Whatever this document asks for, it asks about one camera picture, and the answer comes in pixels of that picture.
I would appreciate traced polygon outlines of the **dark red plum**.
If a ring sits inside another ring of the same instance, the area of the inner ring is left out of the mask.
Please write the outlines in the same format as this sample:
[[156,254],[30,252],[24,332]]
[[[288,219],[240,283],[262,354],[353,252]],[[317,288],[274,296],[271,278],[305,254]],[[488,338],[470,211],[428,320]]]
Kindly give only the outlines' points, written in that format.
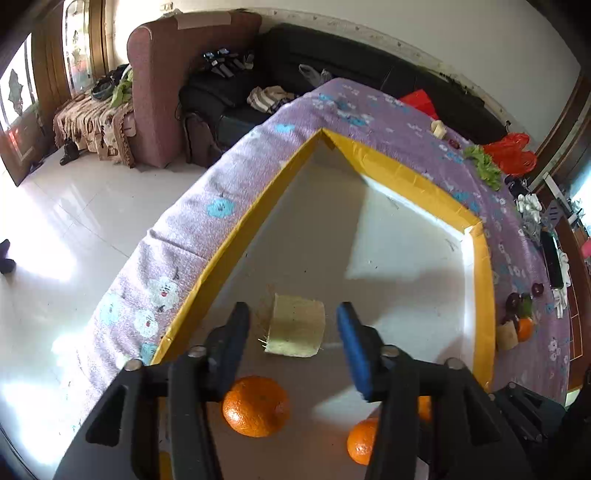
[[544,294],[544,285],[542,283],[533,283],[531,294],[534,298],[539,298]]
[[522,303],[522,297],[517,292],[512,292],[506,299],[505,311],[508,314],[518,315]]

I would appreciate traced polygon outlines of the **pale sugarcane chunk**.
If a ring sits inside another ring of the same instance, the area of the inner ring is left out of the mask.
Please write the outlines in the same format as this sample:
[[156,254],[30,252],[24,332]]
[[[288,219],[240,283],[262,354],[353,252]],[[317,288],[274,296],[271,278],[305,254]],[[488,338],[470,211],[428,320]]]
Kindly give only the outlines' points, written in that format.
[[321,349],[326,324],[322,301],[274,294],[263,351],[290,358],[314,357]]
[[496,328],[496,345],[499,351],[508,351],[519,344],[515,322],[509,320]]

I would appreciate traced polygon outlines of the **orange mandarin with leaf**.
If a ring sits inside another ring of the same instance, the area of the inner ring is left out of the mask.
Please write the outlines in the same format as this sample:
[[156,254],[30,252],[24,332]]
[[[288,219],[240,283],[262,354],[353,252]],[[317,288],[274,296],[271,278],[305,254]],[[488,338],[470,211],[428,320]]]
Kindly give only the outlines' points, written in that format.
[[518,320],[517,337],[520,343],[528,341],[535,331],[535,322],[530,317],[523,317]]

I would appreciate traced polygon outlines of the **black smartphone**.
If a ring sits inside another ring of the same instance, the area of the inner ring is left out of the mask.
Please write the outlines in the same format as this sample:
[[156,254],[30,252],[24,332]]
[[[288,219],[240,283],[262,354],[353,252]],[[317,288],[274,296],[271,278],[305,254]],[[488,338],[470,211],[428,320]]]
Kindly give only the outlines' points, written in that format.
[[564,287],[564,280],[554,237],[548,231],[542,230],[540,233],[540,242],[551,288],[562,289]]

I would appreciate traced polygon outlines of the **yellow-edged white tray box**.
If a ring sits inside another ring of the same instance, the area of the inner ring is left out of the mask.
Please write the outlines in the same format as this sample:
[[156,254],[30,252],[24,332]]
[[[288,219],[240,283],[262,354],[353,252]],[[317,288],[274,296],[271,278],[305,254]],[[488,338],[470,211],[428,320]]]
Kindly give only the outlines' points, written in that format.
[[[384,342],[412,357],[461,359],[484,387],[492,382],[495,301],[487,241],[452,208],[376,173],[319,139],[294,154],[266,188],[266,201],[228,238],[229,251],[183,311],[166,361],[221,326],[238,302],[250,310],[240,376],[273,379],[290,398],[279,433],[249,438],[232,430],[221,406],[207,407],[226,479],[361,479],[346,453],[356,423],[377,412],[353,385],[337,326],[339,304],[353,304]],[[325,304],[318,354],[266,354],[274,294]]]

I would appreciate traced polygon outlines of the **white cloth gloves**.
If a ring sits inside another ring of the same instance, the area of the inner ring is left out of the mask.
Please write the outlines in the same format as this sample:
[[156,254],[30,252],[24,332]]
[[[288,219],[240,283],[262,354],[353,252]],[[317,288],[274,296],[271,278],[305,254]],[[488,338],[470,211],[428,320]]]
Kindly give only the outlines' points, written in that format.
[[536,194],[519,194],[515,203],[525,223],[536,225],[541,223],[543,207]]

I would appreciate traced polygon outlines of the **green lettuce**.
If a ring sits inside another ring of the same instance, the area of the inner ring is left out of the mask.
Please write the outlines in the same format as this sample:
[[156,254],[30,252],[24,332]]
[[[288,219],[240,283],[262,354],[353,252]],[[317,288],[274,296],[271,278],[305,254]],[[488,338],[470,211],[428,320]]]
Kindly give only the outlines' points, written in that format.
[[493,191],[499,191],[502,183],[502,172],[480,145],[471,145],[464,149],[464,156],[474,163],[480,179]]

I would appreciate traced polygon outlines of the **red plastic bag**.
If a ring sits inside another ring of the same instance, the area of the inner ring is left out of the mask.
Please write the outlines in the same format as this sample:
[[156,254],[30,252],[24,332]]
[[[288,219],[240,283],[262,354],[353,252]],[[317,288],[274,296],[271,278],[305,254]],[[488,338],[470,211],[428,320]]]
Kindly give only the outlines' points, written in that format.
[[537,156],[527,150],[530,137],[526,133],[508,133],[502,140],[483,146],[486,154],[507,175],[523,177],[537,165]]

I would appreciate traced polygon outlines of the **purple floral tablecloth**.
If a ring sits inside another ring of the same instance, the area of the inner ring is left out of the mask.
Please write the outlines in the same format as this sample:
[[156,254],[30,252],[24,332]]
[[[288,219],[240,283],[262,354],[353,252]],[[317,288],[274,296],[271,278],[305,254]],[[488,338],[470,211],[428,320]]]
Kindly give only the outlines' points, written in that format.
[[543,255],[523,209],[502,181],[486,183],[476,147],[456,132],[436,138],[431,120],[400,100],[335,79],[280,108],[209,168],[147,231],[62,365],[68,398],[88,412],[124,363],[163,356],[183,311],[266,188],[319,139],[332,140],[363,174],[452,208],[488,244],[495,301],[547,284]]

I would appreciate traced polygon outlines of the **small pale food piece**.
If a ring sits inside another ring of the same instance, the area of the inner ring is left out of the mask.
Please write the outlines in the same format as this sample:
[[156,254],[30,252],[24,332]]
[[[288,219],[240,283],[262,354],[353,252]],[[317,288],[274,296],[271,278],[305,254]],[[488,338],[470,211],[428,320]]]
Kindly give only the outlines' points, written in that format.
[[443,140],[447,135],[447,128],[441,120],[434,120],[431,123],[431,133],[439,140]]

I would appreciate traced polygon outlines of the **patterned blanket bench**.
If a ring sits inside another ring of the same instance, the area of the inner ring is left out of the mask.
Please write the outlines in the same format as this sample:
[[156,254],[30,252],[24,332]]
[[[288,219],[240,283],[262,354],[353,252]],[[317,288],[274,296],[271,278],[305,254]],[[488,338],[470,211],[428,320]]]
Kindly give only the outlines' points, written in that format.
[[135,135],[131,100],[111,107],[110,100],[99,101],[89,93],[80,94],[62,105],[52,120],[57,148],[73,141],[79,150],[95,153],[101,161],[136,165],[129,137]]

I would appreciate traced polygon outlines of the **red box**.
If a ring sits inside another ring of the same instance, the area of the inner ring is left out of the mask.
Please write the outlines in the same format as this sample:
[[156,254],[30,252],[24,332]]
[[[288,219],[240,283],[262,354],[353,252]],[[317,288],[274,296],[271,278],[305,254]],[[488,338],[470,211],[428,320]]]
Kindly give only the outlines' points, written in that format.
[[415,90],[414,92],[401,97],[400,101],[415,108],[416,110],[423,112],[434,120],[439,119],[439,115],[436,111],[433,101],[423,89]]

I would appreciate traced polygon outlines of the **striped cloth on sofa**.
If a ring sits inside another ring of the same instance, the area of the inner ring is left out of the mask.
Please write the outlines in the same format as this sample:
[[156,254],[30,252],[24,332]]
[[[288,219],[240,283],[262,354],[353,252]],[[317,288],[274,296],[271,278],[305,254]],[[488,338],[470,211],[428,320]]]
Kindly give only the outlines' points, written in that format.
[[256,111],[273,114],[295,98],[296,95],[284,91],[280,86],[256,87],[250,91],[246,102]]

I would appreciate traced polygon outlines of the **black leather sofa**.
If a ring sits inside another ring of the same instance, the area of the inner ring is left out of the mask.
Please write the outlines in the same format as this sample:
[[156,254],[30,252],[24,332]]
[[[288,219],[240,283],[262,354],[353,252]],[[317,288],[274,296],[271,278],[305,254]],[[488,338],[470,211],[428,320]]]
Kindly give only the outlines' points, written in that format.
[[398,99],[423,91],[446,125],[476,143],[507,133],[480,97],[449,76],[353,40],[281,23],[242,47],[212,47],[195,60],[177,105],[187,161],[211,166],[276,112],[276,106],[249,104],[253,90],[280,87],[297,98],[335,78]]

